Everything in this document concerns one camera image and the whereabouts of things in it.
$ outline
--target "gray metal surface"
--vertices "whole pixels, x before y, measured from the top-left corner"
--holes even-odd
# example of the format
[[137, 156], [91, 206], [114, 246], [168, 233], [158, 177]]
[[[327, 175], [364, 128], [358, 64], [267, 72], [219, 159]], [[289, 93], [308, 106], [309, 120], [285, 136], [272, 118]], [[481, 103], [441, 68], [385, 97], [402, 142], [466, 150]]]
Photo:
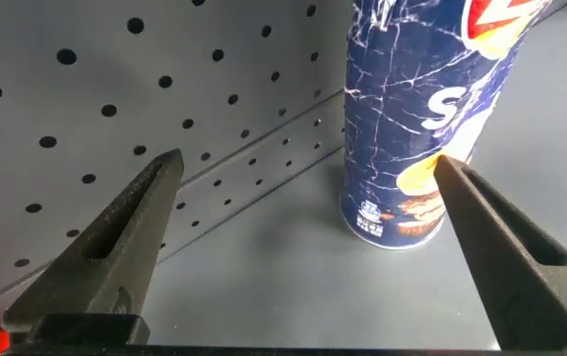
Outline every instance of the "gray metal surface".
[[[166, 228], [164, 259], [219, 222], [236, 214], [300, 171], [341, 146], [342, 95], [322, 102], [253, 145], [212, 167], [178, 192], [176, 207]], [[35, 276], [22, 279], [0, 293], [1, 311], [23, 292]]]
[[[529, 33], [473, 166], [567, 247], [567, 8]], [[150, 342], [496, 347], [451, 225], [389, 252], [342, 223], [334, 154], [156, 267]]]
[[165, 256], [335, 149], [339, 128], [309, 128], [233, 156], [340, 89], [349, 22], [329, 0], [0, 1], [0, 291], [161, 152], [180, 147], [191, 178]]
[[485, 311], [452, 227], [387, 252], [355, 237], [337, 192], [341, 151], [156, 268], [149, 343], [481, 348]]

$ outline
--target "snack can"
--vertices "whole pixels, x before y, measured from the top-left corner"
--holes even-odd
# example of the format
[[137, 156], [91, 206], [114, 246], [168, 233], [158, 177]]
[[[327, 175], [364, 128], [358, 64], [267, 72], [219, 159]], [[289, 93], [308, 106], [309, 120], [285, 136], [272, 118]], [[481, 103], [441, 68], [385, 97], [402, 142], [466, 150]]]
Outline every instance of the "snack can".
[[390, 249], [434, 236], [445, 214], [437, 158], [469, 161], [521, 40], [548, 3], [354, 1], [340, 208], [358, 236]]

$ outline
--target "blue can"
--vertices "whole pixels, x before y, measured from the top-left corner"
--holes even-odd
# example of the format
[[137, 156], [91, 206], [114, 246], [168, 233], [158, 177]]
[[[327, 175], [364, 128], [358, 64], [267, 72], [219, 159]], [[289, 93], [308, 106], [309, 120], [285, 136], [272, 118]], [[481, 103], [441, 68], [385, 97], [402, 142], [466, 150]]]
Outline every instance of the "blue can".
[[340, 208], [380, 247], [434, 236], [441, 154], [469, 161], [520, 41], [548, 0], [355, 0]]

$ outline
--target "pegboard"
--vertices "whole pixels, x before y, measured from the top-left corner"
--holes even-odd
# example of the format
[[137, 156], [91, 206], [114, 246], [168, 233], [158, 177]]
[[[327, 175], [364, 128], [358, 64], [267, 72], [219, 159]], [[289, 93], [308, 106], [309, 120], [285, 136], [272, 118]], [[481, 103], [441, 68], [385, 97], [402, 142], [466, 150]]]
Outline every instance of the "pegboard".
[[164, 258], [337, 149], [350, 11], [0, 0], [0, 296], [161, 152], [186, 181]]

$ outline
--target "metal wall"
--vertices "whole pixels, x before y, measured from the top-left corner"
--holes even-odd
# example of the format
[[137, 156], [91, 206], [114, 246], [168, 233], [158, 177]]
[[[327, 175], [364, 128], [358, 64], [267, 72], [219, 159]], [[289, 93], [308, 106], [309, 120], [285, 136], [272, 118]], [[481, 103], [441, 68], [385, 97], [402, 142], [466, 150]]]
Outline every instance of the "metal wall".
[[164, 258], [337, 149], [349, 22], [348, 1], [0, 0], [0, 292], [161, 152], [188, 181]]

